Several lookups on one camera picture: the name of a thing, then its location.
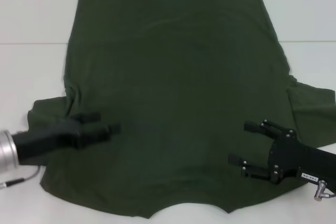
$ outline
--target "cloth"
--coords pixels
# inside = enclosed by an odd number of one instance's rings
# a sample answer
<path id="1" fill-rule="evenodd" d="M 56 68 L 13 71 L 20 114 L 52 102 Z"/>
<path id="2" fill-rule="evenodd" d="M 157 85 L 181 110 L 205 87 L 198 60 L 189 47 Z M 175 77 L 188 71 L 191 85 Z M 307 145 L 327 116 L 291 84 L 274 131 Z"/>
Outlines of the cloth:
<path id="1" fill-rule="evenodd" d="M 268 119 L 333 143 L 334 92 L 296 81 L 262 0 L 79 0 L 66 97 L 37 101 L 30 129 L 80 112 L 121 124 L 110 143 L 48 155 L 41 185 L 67 201 L 150 218 L 184 202 L 232 212 L 303 185 L 243 179 L 230 153 L 267 166 Z M 45 161 L 32 161 L 44 164 Z"/>

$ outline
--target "black cable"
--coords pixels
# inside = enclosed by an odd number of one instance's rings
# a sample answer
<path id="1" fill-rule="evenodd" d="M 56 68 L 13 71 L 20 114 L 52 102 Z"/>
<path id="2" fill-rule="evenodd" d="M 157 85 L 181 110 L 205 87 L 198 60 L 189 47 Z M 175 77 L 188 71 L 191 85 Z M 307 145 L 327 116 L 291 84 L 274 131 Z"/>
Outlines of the black cable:
<path id="1" fill-rule="evenodd" d="M 14 186 L 16 184 L 19 184 L 19 183 L 22 183 L 24 181 L 28 181 L 32 178 L 35 178 L 38 175 L 38 173 L 40 172 L 40 170 L 41 170 L 41 166 L 38 166 L 37 170 L 32 175 L 30 175 L 26 178 L 18 178 L 18 179 L 13 179 L 13 180 L 8 180 L 6 182 L 2 182 L 2 183 L 0 183 L 0 189 L 6 188 L 6 187 L 9 187 L 9 186 Z"/>

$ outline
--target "dark green t-shirt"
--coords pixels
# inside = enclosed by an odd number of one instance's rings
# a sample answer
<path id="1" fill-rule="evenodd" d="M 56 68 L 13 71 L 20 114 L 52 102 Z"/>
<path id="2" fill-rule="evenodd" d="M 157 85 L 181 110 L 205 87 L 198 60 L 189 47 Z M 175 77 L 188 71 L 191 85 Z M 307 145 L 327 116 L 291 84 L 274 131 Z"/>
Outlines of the dark green t-shirt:
<path id="1" fill-rule="evenodd" d="M 37 101 L 30 129 L 100 111 L 110 143 L 49 156 L 43 188 L 93 209 L 149 218 L 184 203 L 231 212 L 302 185 L 242 179 L 227 156 L 267 165 L 272 141 L 245 120 L 336 139 L 334 92 L 298 83 L 262 0 L 79 0 L 65 98 Z"/>

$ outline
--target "white background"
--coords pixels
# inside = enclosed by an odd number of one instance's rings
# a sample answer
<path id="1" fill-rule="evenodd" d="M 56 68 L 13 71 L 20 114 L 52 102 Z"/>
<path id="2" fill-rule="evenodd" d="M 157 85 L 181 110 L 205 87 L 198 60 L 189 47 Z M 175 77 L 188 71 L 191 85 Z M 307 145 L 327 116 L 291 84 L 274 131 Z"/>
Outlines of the white background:
<path id="1" fill-rule="evenodd" d="M 336 1 L 264 0 L 292 73 L 304 83 L 336 90 Z M 0 0 L 0 127 L 27 129 L 38 99 L 64 95 L 62 74 L 77 0 Z M 336 145 L 324 150 L 336 153 Z M 31 174 L 35 167 L 0 175 Z M 264 204 L 227 214 L 210 205 L 181 204 L 150 220 L 121 217 L 70 204 L 34 180 L 0 190 L 1 223 L 333 223 L 336 199 L 313 200 L 306 185 Z"/>

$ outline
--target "white table surface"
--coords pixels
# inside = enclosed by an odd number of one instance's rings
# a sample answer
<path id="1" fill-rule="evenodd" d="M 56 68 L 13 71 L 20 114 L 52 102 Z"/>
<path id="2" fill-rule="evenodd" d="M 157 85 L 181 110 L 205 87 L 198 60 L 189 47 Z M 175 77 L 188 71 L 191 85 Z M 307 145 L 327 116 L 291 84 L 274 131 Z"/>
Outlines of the white table surface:
<path id="1" fill-rule="evenodd" d="M 264 0 L 292 73 L 304 83 L 336 90 L 335 0 Z M 62 74 L 77 0 L 0 0 L 0 126 L 27 129 L 38 99 L 63 96 Z M 324 150 L 336 153 L 336 145 Z M 0 174 L 26 176 L 35 167 Z M 336 199 L 313 200 L 306 185 L 264 204 L 227 214 L 202 204 L 166 208 L 150 220 L 80 207 L 46 192 L 35 179 L 0 190 L 1 223 L 333 223 Z"/>

